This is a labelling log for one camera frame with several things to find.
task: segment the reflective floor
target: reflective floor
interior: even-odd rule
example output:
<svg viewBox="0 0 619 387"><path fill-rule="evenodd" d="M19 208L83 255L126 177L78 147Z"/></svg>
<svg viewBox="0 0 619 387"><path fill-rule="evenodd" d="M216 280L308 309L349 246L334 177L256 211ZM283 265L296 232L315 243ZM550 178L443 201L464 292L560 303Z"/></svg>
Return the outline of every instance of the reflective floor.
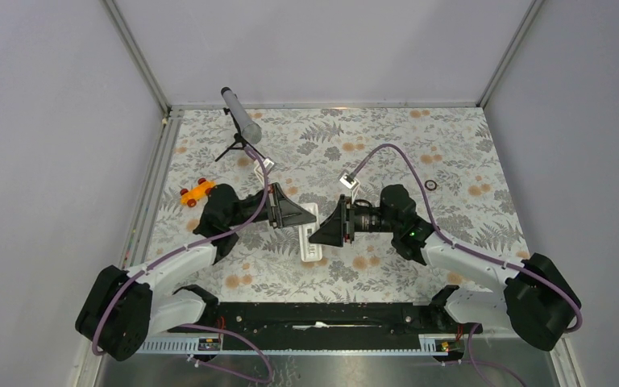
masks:
<svg viewBox="0 0 619 387"><path fill-rule="evenodd" d="M549 353L518 339L474 339L477 360L501 363L516 372L528 386L559 385ZM484 385L471 365L434 366L430 357L412 356L272 356L275 368L271 386L475 386ZM264 377L256 356L218 356L215 364ZM481 367L495 386L519 386L509 374ZM238 377L208 368L195 368L184 356L134 355L117 362L103 360L96 386L182 387L249 386Z"/></svg>

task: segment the round ring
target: round ring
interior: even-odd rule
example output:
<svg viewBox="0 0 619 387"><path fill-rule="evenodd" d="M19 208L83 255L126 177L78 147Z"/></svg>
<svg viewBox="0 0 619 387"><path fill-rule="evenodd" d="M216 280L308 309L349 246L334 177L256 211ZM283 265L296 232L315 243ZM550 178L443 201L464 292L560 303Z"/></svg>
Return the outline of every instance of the round ring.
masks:
<svg viewBox="0 0 619 387"><path fill-rule="evenodd" d="M435 191L438 188L438 183L432 180L426 180L423 182L423 186L429 191Z"/></svg>

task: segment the toy car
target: toy car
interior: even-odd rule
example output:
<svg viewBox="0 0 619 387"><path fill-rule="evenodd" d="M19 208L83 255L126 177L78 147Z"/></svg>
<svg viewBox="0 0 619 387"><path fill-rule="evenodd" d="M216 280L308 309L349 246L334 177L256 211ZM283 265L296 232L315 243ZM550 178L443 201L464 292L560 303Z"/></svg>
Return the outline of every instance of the toy car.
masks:
<svg viewBox="0 0 619 387"><path fill-rule="evenodd" d="M181 191L179 191L179 194L181 194L181 204L184 206L195 207L198 200L207 196L212 187L216 185L217 184L215 184L214 181L207 181L205 178L201 177L198 179L198 186L194 189L189 191L186 188L182 188Z"/></svg>

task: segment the tripod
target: tripod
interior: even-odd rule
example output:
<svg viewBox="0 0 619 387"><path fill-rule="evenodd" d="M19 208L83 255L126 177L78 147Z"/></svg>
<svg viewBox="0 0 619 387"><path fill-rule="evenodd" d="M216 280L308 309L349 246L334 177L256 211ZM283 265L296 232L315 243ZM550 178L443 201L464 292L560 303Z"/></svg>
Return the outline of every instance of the tripod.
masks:
<svg viewBox="0 0 619 387"><path fill-rule="evenodd" d="M225 107L224 114L229 115L229 112L231 112L231 110ZM236 127L236 133L234 133L234 143L226 147L224 152L222 152L221 155L217 156L217 158L214 159L214 162L216 163L217 161L219 161L219 159L224 157L224 155L226 155L226 153L229 152L230 150L242 151L243 149L245 149L246 146L249 146L250 148L252 148L253 151L257 152L257 154L259 154L260 157L264 159L265 158L264 155L260 151L255 149L255 147L253 147L252 144L250 144L249 142L247 142L247 140L243 138L243 135L241 134L241 127L239 126L239 123L236 122L236 118L234 118L234 115L232 114L231 114L231 119L234 120L234 126Z"/></svg>

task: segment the floral tablecloth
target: floral tablecloth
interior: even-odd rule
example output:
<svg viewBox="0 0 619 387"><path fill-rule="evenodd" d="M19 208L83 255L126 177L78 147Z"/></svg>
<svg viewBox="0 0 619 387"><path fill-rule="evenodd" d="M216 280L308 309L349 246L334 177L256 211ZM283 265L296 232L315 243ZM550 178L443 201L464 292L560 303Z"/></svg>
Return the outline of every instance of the floral tablecloth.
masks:
<svg viewBox="0 0 619 387"><path fill-rule="evenodd" d="M271 181L297 203L316 202L320 221L348 194L339 174L352 170L378 144L403 148L430 192L440 226L459 239L505 255L527 257L527 249L504 174L479 108L459 109L271 109L249 110L263 128L256 147L276 162ZM241 198L261 189L254 163L241 151L214 158L229 145L231 118L221 110L187 110L179 130L148 260L185 243L205 201L180 204L181 188L205 177L235 187ZM358 176L360 198L375 205L382 187L403 184L427 218L416 182L401 158L383 150ZM300 260L297 229L266 223L239 233L233 252L213 267L193 273L198 283L229 302L416 302L429 301L445 284L480 287L458 273L400 258L391 235L358 234L344 248L323 247L324 259Z"/></svg>

